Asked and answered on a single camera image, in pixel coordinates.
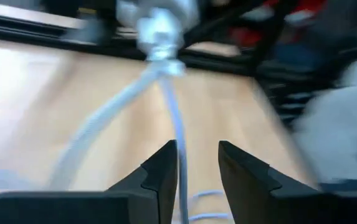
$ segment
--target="wooden table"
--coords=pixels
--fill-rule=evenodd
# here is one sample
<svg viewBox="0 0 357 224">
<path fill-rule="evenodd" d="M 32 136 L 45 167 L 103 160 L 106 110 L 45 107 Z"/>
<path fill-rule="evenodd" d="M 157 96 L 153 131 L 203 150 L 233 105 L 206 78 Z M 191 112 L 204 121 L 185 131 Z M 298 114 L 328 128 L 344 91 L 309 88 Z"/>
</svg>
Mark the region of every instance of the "wooden table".
<svg viewBox="0 0 357 224">
<path fill-rule="evenodd" d="M 80 23 L 7 6 L 0 6 L 0 14 L 65 26 Z M 138 78 L 145 66 L 134 60 L 0 41 L 0 192 L 45 185 L 85 117 Z M 189 195 L 222 189 L 217 163 L 221 139 L 310 184 L 256 83 L 204 70 L 187 73 L 174 85 L 186 127 Z M 172 138 L 169 113 L 155 84 L 98 138 L 71 190 L 108 188 Z M 190 213 L 228 211 L 224 198 L 210 197 L 202 198 Z"/>
</svg>

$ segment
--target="red object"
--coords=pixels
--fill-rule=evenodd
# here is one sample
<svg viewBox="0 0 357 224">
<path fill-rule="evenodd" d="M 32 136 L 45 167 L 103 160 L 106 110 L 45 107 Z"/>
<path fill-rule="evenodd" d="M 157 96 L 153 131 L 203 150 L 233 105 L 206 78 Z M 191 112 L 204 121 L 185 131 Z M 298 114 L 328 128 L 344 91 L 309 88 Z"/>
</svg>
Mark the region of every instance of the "red object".
<svg viewBox="0 0 357 224">
<path fill-rule="evenodd" d="M 316 14 L 321 10 L 325 1 L 326 0 L 300 0 L 298 6 L 292 13 L 307 10 Z M 278 2 L 279 0 L 267 0 L 264 5 L 271 7 Z M 231 37 L 242 47 L 250 47 L 254 46 L 261 39 L 262 35 L 257 31 L 252 31 L 247 28 L 233 28 L 231 30 Z"/>
</svg>

